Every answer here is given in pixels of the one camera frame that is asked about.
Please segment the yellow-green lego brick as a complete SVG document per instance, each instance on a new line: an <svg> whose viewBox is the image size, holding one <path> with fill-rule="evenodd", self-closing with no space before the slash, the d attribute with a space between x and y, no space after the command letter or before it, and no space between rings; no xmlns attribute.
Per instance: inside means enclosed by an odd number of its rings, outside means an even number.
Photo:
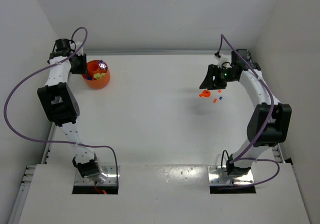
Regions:
<svg viewBox="0 0 320 224"><path fill-rule="evenodd" d="M105 75L106 75L106 73L96 73L96 74L94 74L93 78L95 80L99 80L99 79L103 78Z"/></svg>

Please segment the purple lego brick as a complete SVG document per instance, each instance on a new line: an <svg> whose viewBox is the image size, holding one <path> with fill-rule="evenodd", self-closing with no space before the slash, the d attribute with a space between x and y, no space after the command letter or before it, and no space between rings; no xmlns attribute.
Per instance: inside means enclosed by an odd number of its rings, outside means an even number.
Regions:
<svg viewBox="0 0 320 224"><path fill-rule="evenodd" d="M103 60L100 60L100 61L98 62L98 65L99 65L99 67L100 67L101 70L107 70L107 69L108 69L107 64L106 64Z"/></svg>

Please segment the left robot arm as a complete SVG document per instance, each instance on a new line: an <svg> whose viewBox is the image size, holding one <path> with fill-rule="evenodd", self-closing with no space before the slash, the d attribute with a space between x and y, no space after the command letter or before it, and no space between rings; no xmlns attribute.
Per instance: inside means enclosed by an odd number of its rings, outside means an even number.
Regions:
<svg viewBox="0 0 320 224"><path fill-rule="evenodd" d="M58 39L50 53L48 63L51 66L44 87L37 95L48 120L59 127L68 141L74 143L73 165L82 178L99 181L101 168L95 151L84 143L84 134L79 126L80 108L68 86L70 74L87 74L86 54L72 56L77 47L73 40Z"/></svg>

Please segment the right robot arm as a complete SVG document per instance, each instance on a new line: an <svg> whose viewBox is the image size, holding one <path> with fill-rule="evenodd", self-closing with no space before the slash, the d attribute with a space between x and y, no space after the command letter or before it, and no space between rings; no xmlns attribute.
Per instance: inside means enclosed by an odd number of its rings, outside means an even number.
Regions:
<svg viewBox="0 0 320 224"><path fill-rule="evenodd" d="M229 82L238 81L254 107L246 129L246 141L226 162L227 175L244 175L263 152L286 140L292 108L273 95L265 83L261 67L251 61L247 50L237 49L230 58L217 52L215 58L218 63L208 66L200 89L222 90Z"/></svg>

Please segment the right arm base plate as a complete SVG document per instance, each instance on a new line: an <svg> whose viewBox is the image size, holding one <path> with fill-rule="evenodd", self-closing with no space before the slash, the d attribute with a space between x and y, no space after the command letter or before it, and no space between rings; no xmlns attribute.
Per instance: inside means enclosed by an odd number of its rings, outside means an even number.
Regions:
<svg viewBox="0 0 320 224"><path fill-rule="evenodd" d="M227 173L218 165L208 165L208 180L210 186L234 186L248 185L254 183L252 171L241 175L227 175Z"/></svg>

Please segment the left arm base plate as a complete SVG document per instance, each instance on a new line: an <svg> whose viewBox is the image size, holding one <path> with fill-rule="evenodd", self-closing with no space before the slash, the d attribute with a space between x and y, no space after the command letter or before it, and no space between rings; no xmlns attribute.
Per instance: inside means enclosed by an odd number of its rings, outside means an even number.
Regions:
<svg viewBox="0 0 320 224"><path fill-rule="evenodd" d="M97 186L111 186L111 187L117 187L118 179L120 174L120 167L117 168L115 165L107 165L105 163L101 164L100 167L100 174L94 177L86 177L83 178L79 174L79 172L76 172L75 178L74 178L74 186L94 186L95 182L97 183Z"/></svg>

